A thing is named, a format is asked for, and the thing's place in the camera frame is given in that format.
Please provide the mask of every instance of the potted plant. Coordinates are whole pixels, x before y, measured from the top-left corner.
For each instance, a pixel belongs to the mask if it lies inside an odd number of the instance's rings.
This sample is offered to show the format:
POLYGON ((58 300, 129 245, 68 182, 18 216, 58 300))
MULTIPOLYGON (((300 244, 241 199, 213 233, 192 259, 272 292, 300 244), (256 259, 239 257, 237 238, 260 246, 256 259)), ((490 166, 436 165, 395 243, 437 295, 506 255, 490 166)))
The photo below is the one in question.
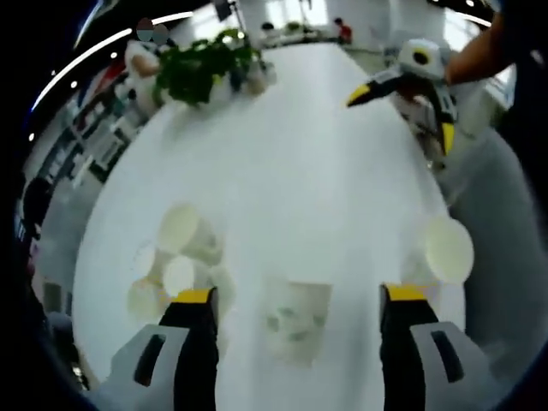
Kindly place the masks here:
POLYGON ((165 90, 193 107, 207 104, 216 83, 235 70, 245 75, 255 57, 259 52, 236 28, 223 30, 214 40, 194 41, 187 49, 173 47, 160 56, 154 97, 160 101, 165 90))

